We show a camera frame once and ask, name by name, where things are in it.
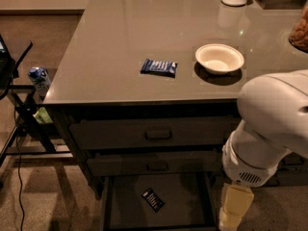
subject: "floor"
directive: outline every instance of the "floor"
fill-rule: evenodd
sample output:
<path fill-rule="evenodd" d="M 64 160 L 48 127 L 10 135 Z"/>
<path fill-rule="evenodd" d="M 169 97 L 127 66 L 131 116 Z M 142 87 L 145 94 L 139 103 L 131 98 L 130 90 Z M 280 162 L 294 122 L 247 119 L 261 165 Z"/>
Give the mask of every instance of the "floor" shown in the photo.
<path fill-rule="evenodd" d="M 78 21 L 78 15 L 0 16 L 0 33 L 4 39 L 26 38 L 34 44 L 19 67 L 20 77 L 15 82 L 30 84 L 27 72 L 31 66 L 57 69 Z M 4 98 L 0 101 L 0 146 L 5 144 L 13 127 L 13 104 Z M 36 141 L 30 138 L 22 145 L 26 143 Z M 0 230 L 20 230 L 18 166 L 19 157 L 8 156 L 0 167 L 3 184 L 0 189 Z M 70 154 L 59 158 L 23 155 L 20 175 L 25 212 L 23 230 L 99 230 L 100 200 L 95 199 Z M 213 191 L 217 206 L 221 184 L 218 182 Z M 263 187 L 253 191 L 253 205 L 239 231 L 307 230 L 307 186 Z"/>

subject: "blue can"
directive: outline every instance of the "blue can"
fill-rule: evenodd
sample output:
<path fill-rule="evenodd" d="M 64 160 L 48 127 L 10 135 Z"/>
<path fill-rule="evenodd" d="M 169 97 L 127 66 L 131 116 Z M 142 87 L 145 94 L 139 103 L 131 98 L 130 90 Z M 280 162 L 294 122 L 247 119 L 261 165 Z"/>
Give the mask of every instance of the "blue can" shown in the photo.
<path fill-rule="evenodd" d="M 41 66 L 31 67 L 28 76 L 32 83 L 35 85 L 40 99 L 44 100 L 51 83 L 48 77 L 47 69 Z"/>

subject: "brown jar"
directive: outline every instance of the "brown jar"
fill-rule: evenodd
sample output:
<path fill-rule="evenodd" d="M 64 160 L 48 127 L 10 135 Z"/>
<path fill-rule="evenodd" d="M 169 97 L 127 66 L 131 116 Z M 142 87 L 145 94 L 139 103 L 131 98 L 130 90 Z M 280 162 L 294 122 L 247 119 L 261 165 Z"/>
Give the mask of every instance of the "brown jar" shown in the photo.
<path fill-rule="evenodd" d="M 294 26 L 289 35 L 292 46 L 308 53 L 308 5 L 301 12 L 301 19 Z"/>

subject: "kitchen counter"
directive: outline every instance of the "kitchen counter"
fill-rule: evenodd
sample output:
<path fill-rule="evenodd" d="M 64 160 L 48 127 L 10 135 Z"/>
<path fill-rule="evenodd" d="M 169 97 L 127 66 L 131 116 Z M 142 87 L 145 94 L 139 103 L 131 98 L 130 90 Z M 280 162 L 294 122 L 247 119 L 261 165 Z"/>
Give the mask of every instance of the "kitchen counter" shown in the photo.
<path fill-rule="evenodd" d="M 256 76 L 307 68 L 288 35 L 300 10 L 265 11 L 252 0 L 90 0 L 46 105 L 149 104 L 235 99 Z M 213 76 L 194 57 L 207 43 L 244 55 L 241 71 Z M 145 59 L 178 63 L 176 77 L 140 74 Z"/>

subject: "drawer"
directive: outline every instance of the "drawer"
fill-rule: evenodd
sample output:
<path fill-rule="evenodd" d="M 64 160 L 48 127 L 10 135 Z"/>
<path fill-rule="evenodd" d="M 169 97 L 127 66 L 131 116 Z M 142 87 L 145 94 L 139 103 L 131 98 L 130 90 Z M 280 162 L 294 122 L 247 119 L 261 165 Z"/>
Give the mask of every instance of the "drawer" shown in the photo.
<path fill-rule="evenodd" d="M 82 121 L 70 126 L 80 149 L 223 144 L 232 116 Z"/>
<path fill-rule="evenodd" d="M 124 155 L 103 155 L 88 159 L 95 176 L 216 171 L 221 155 L 209 151 L 181 151 Z"/>
<path fill-rule="evenodd" d="M 165 203 L 156 211 L 149 189 Z M 103 194 L 100 230 L 217 230 L 204 173 L 107 177 Z"/>

